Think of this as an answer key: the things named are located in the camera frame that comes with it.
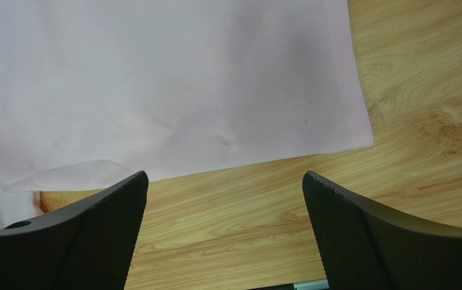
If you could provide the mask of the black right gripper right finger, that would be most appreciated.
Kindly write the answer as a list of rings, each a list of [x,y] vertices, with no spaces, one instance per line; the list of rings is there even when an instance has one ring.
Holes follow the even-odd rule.
[[[302,191],[331,289],[462,289],[462,228],[307,172]]]

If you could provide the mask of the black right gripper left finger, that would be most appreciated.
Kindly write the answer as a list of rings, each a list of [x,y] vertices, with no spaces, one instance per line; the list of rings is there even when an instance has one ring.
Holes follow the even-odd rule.
[[[147,202],[139,171],[0,229],[0,289],[123,289]]]

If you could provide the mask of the pink t shirt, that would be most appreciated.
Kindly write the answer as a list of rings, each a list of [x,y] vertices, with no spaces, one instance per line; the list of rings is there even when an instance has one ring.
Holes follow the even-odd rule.
[[[0,1],[0,228],[39,192],[373,142],[346,1]]]

